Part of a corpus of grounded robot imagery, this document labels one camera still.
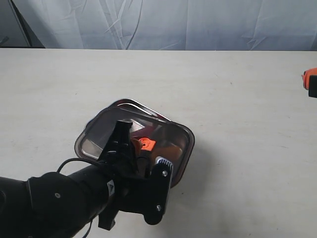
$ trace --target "white curtain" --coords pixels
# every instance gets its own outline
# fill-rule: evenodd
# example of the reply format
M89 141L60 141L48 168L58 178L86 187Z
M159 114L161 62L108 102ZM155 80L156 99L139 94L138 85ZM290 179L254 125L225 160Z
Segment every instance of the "white curtain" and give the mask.
M317 0L13 1L46 48L317 49Z

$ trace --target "table surface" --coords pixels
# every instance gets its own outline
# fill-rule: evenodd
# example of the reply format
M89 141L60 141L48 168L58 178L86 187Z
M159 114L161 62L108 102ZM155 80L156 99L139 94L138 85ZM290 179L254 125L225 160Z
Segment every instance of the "table surface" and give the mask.
M196 145L160 224L120 212L89 237L315 238L317 99L301 74L316 62L315 52L0 49L0 175L54 171L92 117L132 98L191 128Z

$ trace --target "orange and black object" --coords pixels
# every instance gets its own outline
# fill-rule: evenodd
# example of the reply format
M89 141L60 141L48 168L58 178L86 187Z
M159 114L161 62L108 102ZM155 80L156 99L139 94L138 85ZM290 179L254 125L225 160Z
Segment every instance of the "orange and black object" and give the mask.
M317 68L306 70L302 78L303 86L308 90L308 96L317 98Z

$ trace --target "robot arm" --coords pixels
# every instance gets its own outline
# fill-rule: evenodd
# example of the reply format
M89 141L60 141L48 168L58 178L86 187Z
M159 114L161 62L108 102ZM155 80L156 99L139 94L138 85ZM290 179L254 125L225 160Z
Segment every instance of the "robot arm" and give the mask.
M19 181L0 178L0 237L71 238L99 216L110 230L119 210L139 213L148 224L165 213L172 165L159 160L141 176L131 143L131 122L118 121L97 161L70 159L57 172ZM69 176L60 174L71 161L90 166Z

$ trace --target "screw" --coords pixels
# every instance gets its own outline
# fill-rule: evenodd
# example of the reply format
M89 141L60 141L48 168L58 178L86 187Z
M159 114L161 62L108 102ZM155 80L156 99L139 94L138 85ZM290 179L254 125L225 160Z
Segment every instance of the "screw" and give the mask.
M161 205L157 205L157 211L160 212L162 210Z

